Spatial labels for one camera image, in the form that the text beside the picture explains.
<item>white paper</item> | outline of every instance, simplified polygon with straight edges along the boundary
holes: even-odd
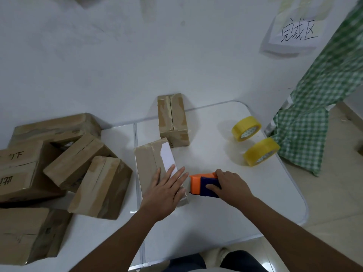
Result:
[[[301,7],[277,15],[262,43],[263,50],[301,53],[316,48],[324,34],[329,11],[322,7]]]
[[[173,153],[171,152],[169,143],[166,142],[161,145],[160,155],[161,159],[163,160],[165,171],[169,170],[171,165],[173,164],[175,165],[175,168],[171,173],[171,176],[173,176],[178,171],[178,169],[176,167],[174,156]]]

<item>left hand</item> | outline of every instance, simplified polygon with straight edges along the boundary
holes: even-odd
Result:
[[[157,182],[159,180],[161,170],[160,168],[157,169],[148,191],[143,195],[139,211],[144,211],[145,214],[151,216],[155,222],[158,222],[170,215],[175,210],[178,202],[184,196],[185,189],[183,188],[180,189],[180,191],[178,190],[188,177],[188,172],[182,175],[185,170],[185,167],[182,167],[172,177],[170,177],[174,168],[175,165],[171,165],[159,183]]]

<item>forearm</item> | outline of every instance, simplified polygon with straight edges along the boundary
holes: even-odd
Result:
[[[261,231],[290,272],[363,271],[363,268],[257,198],[240,211]]]
[[[154,224],[155,221],[150,214],[139,210],[123,227],[81,260],[71,272],[128,271]]]

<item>dark pants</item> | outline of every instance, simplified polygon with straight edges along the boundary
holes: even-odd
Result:
[[[220,267],[241,272],[267,272],[254,257],[242,250],[228,253]],[[163,272],[188,272],[203,268],[206,264],[202,256],[194,254],[171,260]]]

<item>hand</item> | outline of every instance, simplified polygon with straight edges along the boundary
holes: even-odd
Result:
[[[155,222],[170,215],[185,194],[185,189],[179,190],[179,188],[188,177],[188,172],[182,175],[185,170],[185,167],[182,167],[170,177],[174,168],[175,165],[171,165],[159,184],[157,181],[161,170],[157,169],[148,191],[143,195],[140,211],[145,211],[145,214],[150,215]]]
[[[247,183],[238,174],[223,172],[221,169],[216,170],[216,174],[222,189],[213,184],[207,184],[206,188],[215,192],[229,205],[241,210],[249,200],[254,198]]]

